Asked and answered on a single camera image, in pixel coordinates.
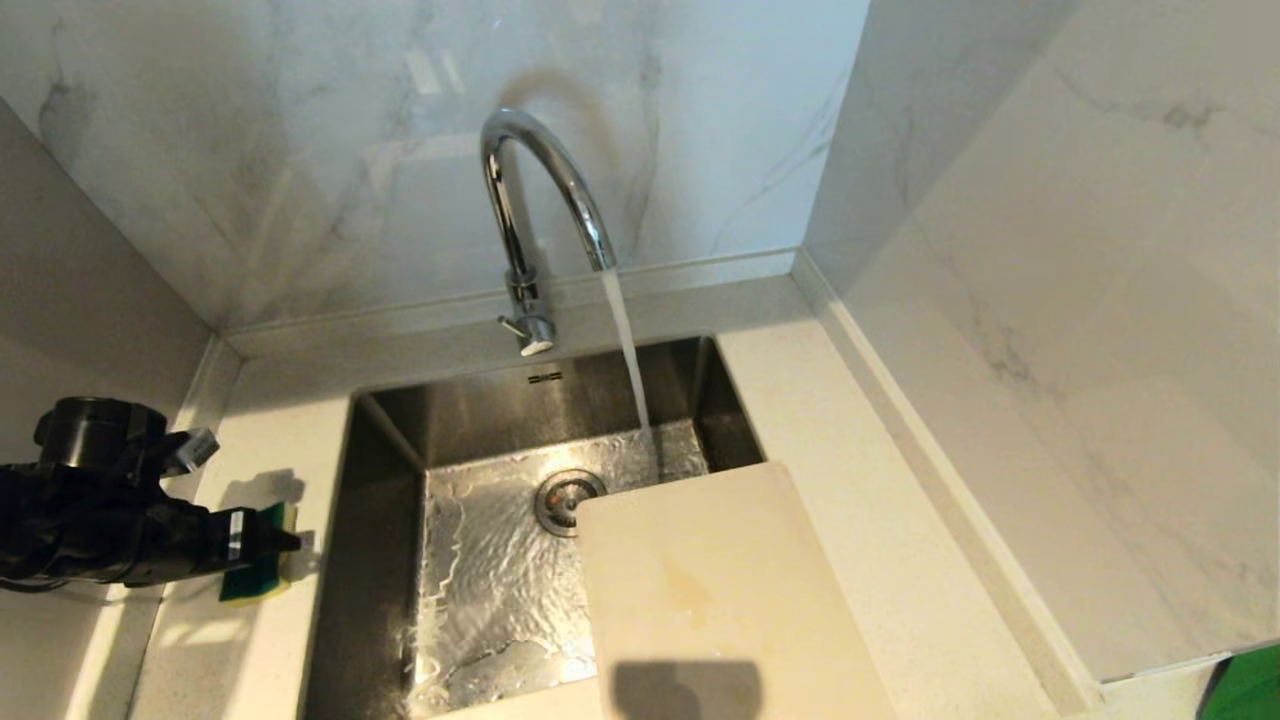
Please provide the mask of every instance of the water stream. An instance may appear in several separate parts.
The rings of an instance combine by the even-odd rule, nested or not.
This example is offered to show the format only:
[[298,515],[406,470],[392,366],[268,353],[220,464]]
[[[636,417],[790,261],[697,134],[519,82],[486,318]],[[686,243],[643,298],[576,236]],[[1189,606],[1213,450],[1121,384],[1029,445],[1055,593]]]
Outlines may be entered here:
[[644,384],[640,382],[640,361],[636,360],[636,343],[631,337],[631,320],[627,319],[627,307],[622,304],[622,286],[618,284],[618,272],[605,270],[600,273],[604,281],[604,295],[609,297],[609,307],[613,309],[613,322],[618,325],[618,340],[622,341],[622,354],[627,359],[627,372],[631,373],[631,391],[636,396],[636,413],[640,415],[640,429],[649,429],[649,406],[644,398]]

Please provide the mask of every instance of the sink drain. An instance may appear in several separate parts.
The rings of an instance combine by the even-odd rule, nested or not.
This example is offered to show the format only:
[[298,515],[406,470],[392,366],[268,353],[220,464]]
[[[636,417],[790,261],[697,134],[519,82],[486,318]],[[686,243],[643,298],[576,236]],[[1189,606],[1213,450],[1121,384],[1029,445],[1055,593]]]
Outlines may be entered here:
[[534,497],[534,514],[548,533],[562,538],[577,536],[577,506],[607,495],[604,482],[586,470],[563,470],[543,480]]

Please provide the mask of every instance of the cutting board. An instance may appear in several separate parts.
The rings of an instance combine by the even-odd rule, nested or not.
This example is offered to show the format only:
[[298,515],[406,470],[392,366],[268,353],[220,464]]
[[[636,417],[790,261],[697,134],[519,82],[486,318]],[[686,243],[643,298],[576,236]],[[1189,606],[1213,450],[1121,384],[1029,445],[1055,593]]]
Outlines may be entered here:
[[785,466],[577,510],[604,717],[895,717]]

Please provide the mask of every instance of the sink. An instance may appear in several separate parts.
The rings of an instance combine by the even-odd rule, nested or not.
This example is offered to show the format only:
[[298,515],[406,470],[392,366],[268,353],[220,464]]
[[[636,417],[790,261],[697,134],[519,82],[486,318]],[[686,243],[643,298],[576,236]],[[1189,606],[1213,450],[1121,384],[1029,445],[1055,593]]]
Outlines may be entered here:
[[306,717],[430,717],[595,675],[577,503],[763,460],[713,338],[637,355],[652,432],[621,351],[360,398]]

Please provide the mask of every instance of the countertop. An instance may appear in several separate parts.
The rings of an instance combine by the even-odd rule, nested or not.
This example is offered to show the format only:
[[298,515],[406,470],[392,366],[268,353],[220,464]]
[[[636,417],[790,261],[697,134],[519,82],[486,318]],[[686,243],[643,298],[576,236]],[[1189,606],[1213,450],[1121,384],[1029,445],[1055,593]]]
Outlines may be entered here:
[[[900,717],[1059,717],[790,277],[632,299],[628,313],[641,343],[717,337],[765,456],[795,478]],[[603,302],[558,311],[556,322],[556,356],[617,346]],[[520,364],[515,342],[493,323],[246,363],[219,428],[223,450],[196,502],[294,501],[298,529],[315,533],[316,551],[291,559],[297,579],[288,592],[251,607],[220,606],[216,579],[172,584],[132,717],[297,716],[353,393]],[[1089,716],[1190,717],[1206,673],[1107,685],[1107,707]],[[449,717],[593,719],[596,693],[584,680]]]

